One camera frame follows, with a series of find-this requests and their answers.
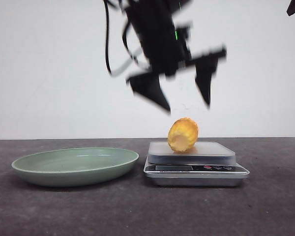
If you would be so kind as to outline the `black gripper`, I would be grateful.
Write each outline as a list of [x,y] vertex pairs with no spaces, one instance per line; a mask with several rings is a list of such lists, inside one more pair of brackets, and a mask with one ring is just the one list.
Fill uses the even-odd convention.
[[210,108],[211,79],[218,59],[226,56],[226,48],[192,58],[186,45],[189,26],[176,28],[172,15],[188,5],[189,0],[129,0],[125,12],[132,25],[151,72],[130,76],[126,83],[134,93],[157,104],[168,114],[171,108],[161,89],[159,74],[175,75],[185,66],[196,65],[195,83]]

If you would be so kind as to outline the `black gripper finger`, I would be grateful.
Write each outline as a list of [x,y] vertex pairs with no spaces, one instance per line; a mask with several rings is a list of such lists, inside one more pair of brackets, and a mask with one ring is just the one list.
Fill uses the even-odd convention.
[[288,16],[292,16],[295,14],[295,0],[290,1],[289,5],[287,7],[286,13]]

